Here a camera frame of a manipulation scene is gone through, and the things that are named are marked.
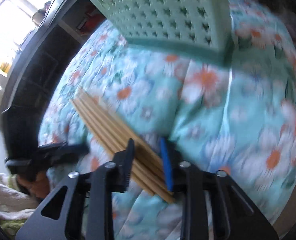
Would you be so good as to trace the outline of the white fleece sleeve forearm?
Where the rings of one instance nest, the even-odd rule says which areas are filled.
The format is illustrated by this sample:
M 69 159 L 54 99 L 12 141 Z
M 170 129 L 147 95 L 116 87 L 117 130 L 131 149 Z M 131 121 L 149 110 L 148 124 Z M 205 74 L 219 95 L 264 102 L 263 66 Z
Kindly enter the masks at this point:
M 38 207 L 38 200 L 20 191 L 16 175 L 0 173 L 0 227 L 9 239 Z

